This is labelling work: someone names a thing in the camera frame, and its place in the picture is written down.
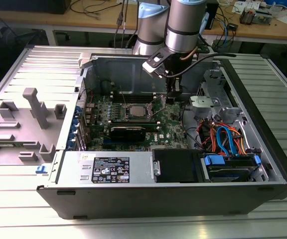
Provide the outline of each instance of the power supply label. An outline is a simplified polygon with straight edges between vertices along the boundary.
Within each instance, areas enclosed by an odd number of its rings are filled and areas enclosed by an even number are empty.
[[[129,183],[129,157],[95,158],[93,183]]]

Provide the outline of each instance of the wooden desk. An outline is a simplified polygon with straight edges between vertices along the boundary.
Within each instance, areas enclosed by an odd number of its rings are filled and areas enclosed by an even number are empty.
[[[84,5],[91,5],[101,3],[98,0],[84,0]],[[104,7],[115,5],[116,1],[106,2],[100,6],[91,7],[91,10],[99,10]],[[73,6],[77,11],[82,11],[81,3]],[[271,25],[243,25],[239,22],[239,14],[232,14],[232,6],[225,9],[222,7],[223,13],[227,18],[230,18],[231,23],[237,24],[238,30],[235,36],[236,41],[250,41],[263,43],[278,43],[287,44],[287,24],[272,20]],[[0,17],[8,23],[10,27],[18,28],[35,28],[46,31],[50,45],[57,45],[54,31],[84,31],[84,32],[108,32],[115,33],[116,21],[121,10],[121,5],[106,9],[100,12],[100,20],[93,17],[86,16],[81,13],[75,13],[68,9],[63,15],[55,15],[48,13],[30,13],[30,12],[14,12],[14,11],[0,11]],[[130,4],[128,7],[126,33],[131,34],[136,28],[137,6]],[[205,30],[203,35],[209,43],[220,38],[223,33],[219,26],[219,22],[215,21],[211,30]]]
[[[222,7],[224,16],[228,18],[230,23],[237,24],[239,27],[234,39],[236,41],[249,41],[249,42],[262,42],[262,43],[278,43],[287,44],[287,24],[273,19],[271,25],[240,24],[240,14],[232,13],[232,6]],[[205,30],[204,35],[209,43],[211,41],[221,37],[223,30],[221,29],[219,22],[215,20],[211,30]]]
[[[99,0],[83,0],[84,5],[99,4]],[[105,7],[116,5],[116,0],[111,0],[100,6],[90,7],[88,10],[100,10]],[[0,11],[0,17],[10,26],[18,28],[42,29],[45,30],[50,45],[57,45],[54,31],[84,31],[84,32],[108,32],[115,33],[116,21],[121,10],[121,5],[112,7],[100,12],[100,20],[89,17],[85,14],[76,13],[68,9],[65,14],[31,13]],[[76,11],[83,11],[81,2],[73,6]],[[126,33],[132,34],[136,28],[137,6],[129,4],[127,13]]]

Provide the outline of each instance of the connector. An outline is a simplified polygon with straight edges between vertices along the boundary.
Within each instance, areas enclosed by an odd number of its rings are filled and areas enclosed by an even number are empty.
[[[118,18],[117,18],[117,22],[116,22],[117,27],[120,27],[120,26],[123,24],[123,19],[124,19],[124,14],[123,14],[123,12],[121,11],[121,12],[119,13]]]

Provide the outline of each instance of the metal bracket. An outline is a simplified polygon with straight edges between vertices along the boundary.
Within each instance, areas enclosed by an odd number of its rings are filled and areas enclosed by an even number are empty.
[[[265,182],[269,180],[269,176],[263,164],[261,164],[259,168],[254,171],[254,173],[251,175],[251,178],[254,178],[257,182]]]
[[[238,107],[224,107],[219,111],[219,115],[223,122],[234,123],[234,121],[239,117],[242,112],[241,108]]]
[[[152,167],[153,167],[153,174],[155,176],[159,176],[161,174],[159,161],[154,161]]]
[[[190,102],[192,106],[197,108],[210,108],[214,106],[220,106],[220,102],[217,98],[208,96],[191,96]]]

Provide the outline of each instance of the power cord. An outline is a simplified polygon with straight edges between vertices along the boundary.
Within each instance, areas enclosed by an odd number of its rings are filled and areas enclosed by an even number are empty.
[[[126,44],[126,48],[129,47],[129,44],[131,43],[131,40],[133,39],[133,37],[135,36],[135,34],[137,33],[138,31],[138,18],[139,18],[139,1],[137,1],[137,22],[136,22],[136,29],[135,29],[135,32],[132,34],[132,36],[129,38],[129,40],[127,41],[127,44]]]
[[[90,7],[92,7],[92,6],[99,6],[99,5],[104,4],[105,2],[107,2],[107,0],[105,0],[104,2],[102,2],[102,3],[100,3],[100,4],[93,4],[93,5],[88,5],[88,6],[86,6],[86,7],[83,7],[83,11],[77,11],[77,10],[73,9],[73,5],[75,5],[76,3],[81,2],[81,1],[82,1],[82,0],[76,0],[75,2],[73,2],[72,4],[70,4],[69,9],[71,9],[71,10],[72,10],[73,12],[75,12],[75,13],[85,14],[86,16],[94,17],[94,18],[96,18],[96,19],[98,19],[98,20],[100,19],[99,17],[91,16],[91,15],[88,15],[88,14],[89,14],[89,13],[93,13],[93,14],[95,14],[95,15],[100,15],[100,13],[98,13],[98,12],[100,12],[100,11],[103,11],[103,10],[106,10],[106,9],[109,9],[109,8],[112,8],[112,7],[116,7],[116,6],[121,5],[121,3],[118,3],[118,4],[116,4],[116,5],[108,6],[108,7],[105,7],[105,8],[99,9],[99,10],[96,10],[96,11],[88,11],[88,10],[87,10],[88,8],[90,8]]]
[[[126,21],[127,21],[128,3],[129,3],[129,0],[127,0],[127,3],[126,3],[125,21],[124,21],[124,29],[123,29],[123,35],[122,35],[122,46],[121,46],[121,48],[123,47],[123,43],[124,43],[124,34],[125,34],[126,23],[127,23]]]
[[[210,54],[210,55],[206,55],[204,57],[202,57],[201,59],[195,61],[194,63],[192,63],[190,66],[188,66],[187,68],[185,68],[183,71],[181,71],[180,73],[174,74],[174,75],[163,75],[166,78],[174,78],[174,77],[178,77],[181,76],[182,74],[186,73],[187,71],[189,71],[192,67],[194,67],[195,65],[199,64],[201,61],[204,61],[207,58],[210,57],[214,57],[214,56],[229,56],[229,57],[236,57],[237,55],[235,54],[230,54],[230,53],[214,53],[214,54]]]
[[[120,10],[119,16],[117,18],[117,23],[116,23],[117,27],[116,27],[116,32],[114,35],[114,48],[116,48],[116,36],[117,36],[118,30],[120,26],[123,24],[123,20],[124,20],[124,6],[125,6],[125,0],[123,0],[122,9]]]

